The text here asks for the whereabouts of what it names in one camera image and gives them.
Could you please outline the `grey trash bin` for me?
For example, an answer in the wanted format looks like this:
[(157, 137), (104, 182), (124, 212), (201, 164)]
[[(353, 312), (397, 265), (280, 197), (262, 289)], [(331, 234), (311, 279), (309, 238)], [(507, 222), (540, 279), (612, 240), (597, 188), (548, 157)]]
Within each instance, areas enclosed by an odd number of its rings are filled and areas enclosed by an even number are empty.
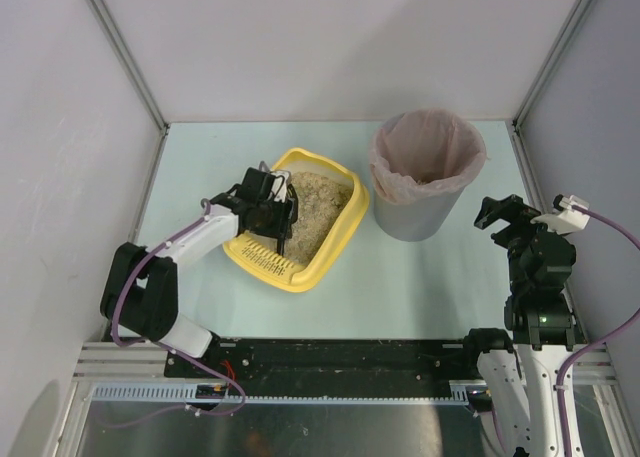
[(406, 242), (423, 241), (432, 237), (464, 191), (423, 199), (409, 205), (396, 205), (383, 199), (376, 191), (374, 183), (373, 188), (374, 217), (377, 224), (391, 237)]

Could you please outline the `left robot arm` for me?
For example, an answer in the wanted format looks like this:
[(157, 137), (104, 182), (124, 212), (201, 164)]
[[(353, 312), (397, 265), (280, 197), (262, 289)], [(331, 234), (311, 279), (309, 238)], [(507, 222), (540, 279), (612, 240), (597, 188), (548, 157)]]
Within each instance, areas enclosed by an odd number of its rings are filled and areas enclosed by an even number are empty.
[(275, 270), (284, 260), (285, 243), (298, 217), (298, 197), (291, 173), (250, 167), (228, 191), (201, 201), (202, 214), (156, 247), (126, 242), (115, 251), (100, 312), (111, 322), (119, 345), (119, 328), (176, 353), (202, 357), (214, 334), (179, 309), (179, 272), (217, 247), (249, 232), (276, 242)]

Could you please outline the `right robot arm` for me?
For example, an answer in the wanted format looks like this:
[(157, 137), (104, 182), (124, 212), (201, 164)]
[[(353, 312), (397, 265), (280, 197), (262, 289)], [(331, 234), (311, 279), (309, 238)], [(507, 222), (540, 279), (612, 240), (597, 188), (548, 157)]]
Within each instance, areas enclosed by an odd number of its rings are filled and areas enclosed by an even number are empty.
[(567, 235), (589, 218), (580, 199), (559, 196), (543, 214), (512, 195), (483, 199), (474, 221), (507, 252), (510, 295), (501, 329), (470, 330), (469, 360), (485, 381), (496, 434), (507, 456), (581, 456), (584, 447), (574, 398), (571, 356), (579, 346), (577, 321), (564, 295), (576, 262)]

